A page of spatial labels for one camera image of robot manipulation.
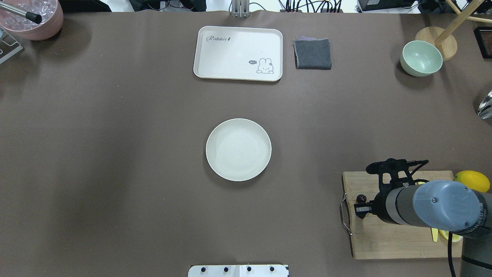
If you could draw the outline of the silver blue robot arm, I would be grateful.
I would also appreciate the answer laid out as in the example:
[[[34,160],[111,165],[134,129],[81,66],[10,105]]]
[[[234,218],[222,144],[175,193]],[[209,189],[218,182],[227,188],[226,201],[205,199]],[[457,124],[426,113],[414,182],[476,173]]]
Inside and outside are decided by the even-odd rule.
[[[431,227],[462,236],[461,277],[490,277],[491,194],[458,181],[424,184],[383,184],[374,200],[357,200],[355,214],[371,213],[383,222]]]

